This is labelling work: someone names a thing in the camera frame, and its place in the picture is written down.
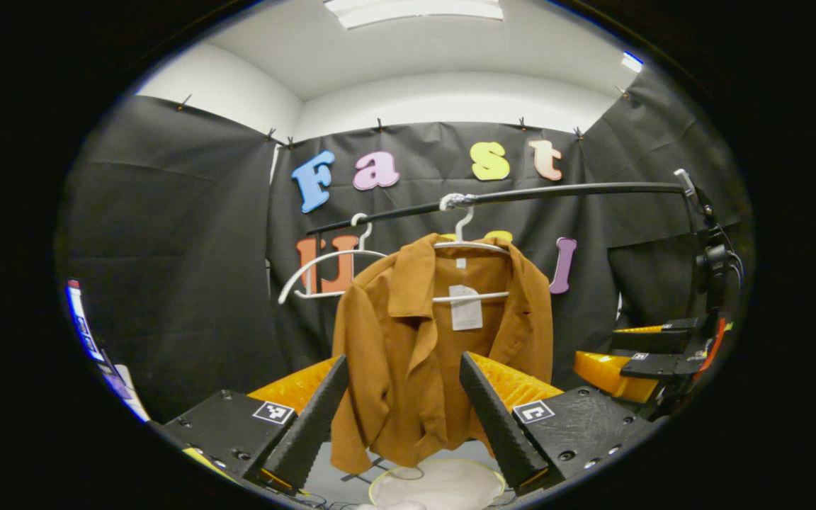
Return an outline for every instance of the fluorescent light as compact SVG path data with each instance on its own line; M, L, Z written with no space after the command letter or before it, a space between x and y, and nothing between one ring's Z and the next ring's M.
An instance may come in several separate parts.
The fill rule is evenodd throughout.
M624 54L622 54L622 65L625 65L625 67L634 72L641 72L641 69L644 67L644 62L635 58L635 55L632 55L630 52L624 52Z
M499 0L327 0L347 29L417 16L472 16L501 20Z

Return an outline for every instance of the white ceiling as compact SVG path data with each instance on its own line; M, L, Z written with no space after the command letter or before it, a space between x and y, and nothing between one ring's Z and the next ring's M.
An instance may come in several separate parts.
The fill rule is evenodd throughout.
M633 74L621 46L546 0L501 0L505 19L432 16L346 31L323 0L268 0L205 42L250 62L304 101L430 72L508 72L617 96Z

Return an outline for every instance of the clothes hanger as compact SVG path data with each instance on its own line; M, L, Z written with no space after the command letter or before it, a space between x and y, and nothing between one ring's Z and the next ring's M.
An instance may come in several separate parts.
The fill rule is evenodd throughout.
M357 220L360 219L360 217L366 217L366 216L367 215L365 213L362 213L362 212L359 212L356 215L354 215L352 217L352 222L351 222L352 226L353 227L357 226ZM300 290L295 290L295 296L298 296L299 298L303 298L303 300L315 300L315 298L327 298L327 297L330 297L330 296L341 296L341 295L343 295L344 294L343 290L337 291L336 293L317 293L317 294L311 293L310 286L311 286L311 282L313 280L311 278L310 269L314 265L320 264L320 262L322 262L322 261L326 261L326 259L330 259L330 258L333 258L333 257L338 257L340 255L347 255L347 254L350 254L350 253L358 254L358 255L375 255L376 257L380 257L380 258L385 257L386 256L385 253L380 253L379 251L370 251L370 249L364 249L363 248L363 242L365 241L365 239L367 239L370 236L370 232L372 232L372 231L373 231L373 223L367 223L367 230L360 236L360 238L358 238L357 249L344 249L344 251L336 251L336 252L333 252L333 253L327 253L326 255L323 255L321 257L317 257L316 259L313 259L313 261L311 261L311 262L307 262L307 264L305 264L303 267L299 268L299 270L296 271L295 274L293 274L292 277L289 278L288 281L285 282L285 287L282 287L282 292L279 293L279 299L278 299L279 304L285 303L285 299L288 297L289 290L291 290L292 286L295 285L295 281L298 281L298 278L301 278L301 275L304 274L305 272L307 272L307 285L305 285L305 290L307 291L307 293L301 293Z
M462 198L464 195L460 193L450 193L443 197L443 200L440 200L440 210L447 210L453 209L451 204L454 203L454 200ZM492 244L485 244L482 242L466 242L462 236L462 229L467 223L470 223L472 217L474 217L474 206L469 205L467 207L467 214L458 223L455 224L455 241L454 242L437 242L434 244L434 248L454 248L454 247L463 247L463 248L481 248L481 249L489 249L490 251L498 251L499 253L504 253L509 255L508 249L501 248L500 246L495 246ZM454 303L457 301L473 301L473 300L489 300L490 298L505 298L508 296L509 293L489 293L489 294L476 294L474 296L449 296L449 297L435 297L433 299L434 303Z

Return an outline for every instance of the metal bar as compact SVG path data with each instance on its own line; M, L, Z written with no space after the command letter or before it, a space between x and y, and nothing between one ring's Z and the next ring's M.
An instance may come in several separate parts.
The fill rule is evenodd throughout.
M680 184L670 183L599 183L599 184L569 184L567 186L554 186L548 188L532 188L532 190L499 191L498 193L487 193L477 195L474 203L500 203L501 201L528 200L540 197L553 196L580 196L598 195L606 193L680 193L684 196L684 188ZM389 210L370 216L360 217L356 225L362 225L376 220L391 220L393 217L413 216L414 214L434 213L440 210L440 203L427 203L404 209ZM307 234L329 232L352 226L350 220L344 222L331 223L317 229L307 231Z

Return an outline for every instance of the jacket collar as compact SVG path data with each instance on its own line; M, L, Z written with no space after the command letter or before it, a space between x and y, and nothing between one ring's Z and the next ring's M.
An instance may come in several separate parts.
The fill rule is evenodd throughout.
M449 241L451 239L434 233L403 246L399 250L394 268L392 268L392 286L387 306L389 316L433 319L433 279L436 261L436 251L433 245L437 242ZM531 301L528 299L531 289L528 287L536 280L525 274L526 271L531 270L531 266L524 264L524 255L505 239L486 238L477 239L475 242L492 244L509 251L512 275L509 281L507 304L511 303L512 307L524 314L531 313Z

